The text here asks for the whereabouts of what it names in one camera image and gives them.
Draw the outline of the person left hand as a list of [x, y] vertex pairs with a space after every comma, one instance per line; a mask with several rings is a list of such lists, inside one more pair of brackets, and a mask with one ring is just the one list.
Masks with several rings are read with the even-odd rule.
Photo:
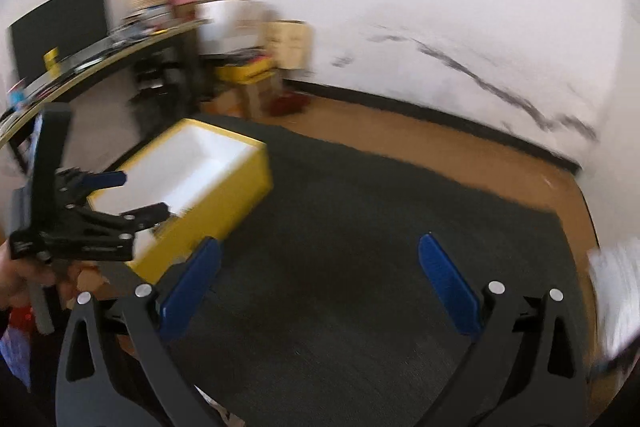
[[56, 275], [50, 265], [43, 265], [34, 259], [12, 260], [9, 242], [1, 244], [1, 280], [0, 307], [2, 311], [10, 308], [25, 308], [30, 305], [28, 284], [52, 287], [58, 290], [62, 303], [75, 298], [85, 287], [100, 286], [103, 277], [97, 267], [91, 263], [74, 262], [65, 275]]

